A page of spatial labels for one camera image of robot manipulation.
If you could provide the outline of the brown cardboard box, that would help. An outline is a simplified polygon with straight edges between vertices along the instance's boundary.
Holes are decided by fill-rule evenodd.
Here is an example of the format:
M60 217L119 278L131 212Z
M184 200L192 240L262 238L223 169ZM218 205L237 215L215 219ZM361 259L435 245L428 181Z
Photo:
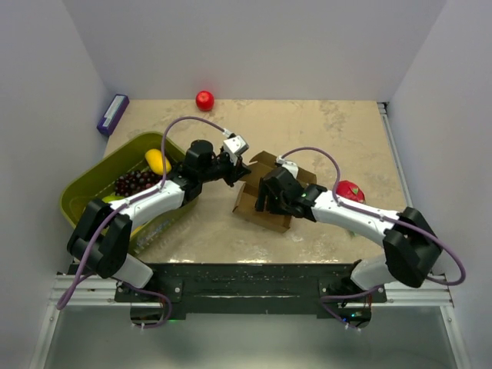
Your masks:
M284 233L290 228L292 215L287 212L287 198L300 194L301 187L315 184L317 176L303 168L295 173L297 184L288 170L280 169L277 157L267 151L256 154L249 164L251 173L241 180L232 212L246 221L271 231Z

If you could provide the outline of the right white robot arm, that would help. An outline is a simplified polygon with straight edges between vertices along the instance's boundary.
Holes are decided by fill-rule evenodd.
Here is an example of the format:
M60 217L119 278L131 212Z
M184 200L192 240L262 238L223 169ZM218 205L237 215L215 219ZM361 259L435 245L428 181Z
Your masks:
M337 200L326 187L303 185L283 167L260 179L255 209L338 226L381 246L383 254L355 261L327 288L353 302L361 301L370 289L393 281L420 287L441 253L433 231L416 209L386 211Z

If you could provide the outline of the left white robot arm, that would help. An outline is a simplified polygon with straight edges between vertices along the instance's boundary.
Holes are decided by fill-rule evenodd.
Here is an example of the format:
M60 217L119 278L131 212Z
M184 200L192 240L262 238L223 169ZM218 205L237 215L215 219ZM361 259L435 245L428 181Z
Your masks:
M249 149L241 136L223 141L218 154L211 142L196 140L166 175L157 183L129 198L106 203L94 199L88 203L68 241L68 252L83 268L101 278L115 278L132 285L141 301L158 296L159 283L154 272L129 253L131 232L156 217L183 208L196 199L204 183L224 180L233 186L251 173L242 161Z

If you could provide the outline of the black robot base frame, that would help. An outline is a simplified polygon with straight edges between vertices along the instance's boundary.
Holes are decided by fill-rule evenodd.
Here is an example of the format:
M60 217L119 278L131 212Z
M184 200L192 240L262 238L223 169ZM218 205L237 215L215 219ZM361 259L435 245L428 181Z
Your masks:
M356 298L342 291L351 264L152 264L154 275L143 293L121 286L114 297L131 304L135 323L154 322L168 312L174 320L189 314L314 315L338 314L355 327L365 327L372 308L387 300L383 287Z

